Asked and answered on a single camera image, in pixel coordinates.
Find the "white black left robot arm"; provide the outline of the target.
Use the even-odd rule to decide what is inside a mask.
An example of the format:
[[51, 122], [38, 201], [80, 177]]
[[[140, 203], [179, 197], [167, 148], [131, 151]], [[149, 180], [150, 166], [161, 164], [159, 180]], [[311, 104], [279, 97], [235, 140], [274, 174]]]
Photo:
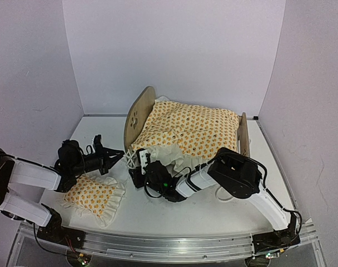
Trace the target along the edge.
[[24, 199], [10, 185], [29, 185], [62, 193], [65, 207], [88, 212], [100, 225], [107, 226], [116, 214], [124, 189], [113, 178], [97, 180], [88, 177], [88, 173], [107, 174], [124, 154], [104, 147], [101, 135], [94, 137], [87, 153], [76, 140], [63, 141], [53, 167], [9, 155], [0, 148], [0, 213], [32, 223], [38, 239], [80, 249], [85, 241], [84, 231], [63, 226], [61, 214], [55, 209]]

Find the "duck print mattress cushion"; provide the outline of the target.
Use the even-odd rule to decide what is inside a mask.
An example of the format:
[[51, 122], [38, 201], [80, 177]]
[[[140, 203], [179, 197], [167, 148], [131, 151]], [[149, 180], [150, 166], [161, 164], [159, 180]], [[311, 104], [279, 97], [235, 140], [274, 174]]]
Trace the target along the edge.
[[219, 149], [238, 151], [241, 116], [167, 99], [137, 101], [127, 119], [125, 148], [135, 188], [171, 202], [217, 185], [206, 170]]

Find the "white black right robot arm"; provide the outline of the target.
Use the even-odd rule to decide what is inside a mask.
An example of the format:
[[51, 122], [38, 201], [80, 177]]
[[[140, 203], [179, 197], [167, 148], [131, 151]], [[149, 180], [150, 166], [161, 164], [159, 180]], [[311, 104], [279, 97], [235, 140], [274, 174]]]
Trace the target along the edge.
[[152, 161], [150, 153], [140, 149], [136, 153], [139, 164], [129, 170], [134, 186], [143, 188], [150, 198], [164, 198], [182, 202], [193, 194], [219, 185], [232, 198], [248, 200], [271, 224], [273, 230], [252, 237], [253, 251], [262, 253], [286, 250], [300, 243], [302, 216], [289, 210], [266, 186], [267, 168], [260, 162], [225, 147], [207, 163], [184, 167], [171, 175], [159, 161]]

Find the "wooden striped pet bed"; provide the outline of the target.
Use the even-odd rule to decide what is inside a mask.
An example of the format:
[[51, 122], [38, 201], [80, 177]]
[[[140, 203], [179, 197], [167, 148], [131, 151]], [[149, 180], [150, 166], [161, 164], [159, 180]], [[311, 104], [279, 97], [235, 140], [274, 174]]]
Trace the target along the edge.
[[152, 86], [128, 112], [124, 145], [129, 162], [137, 160], [139, 149], [146, 149], [152, 161], [176, 169], [207, 162], [222, 147], [250, 156], [245, 113], [157, 98]]

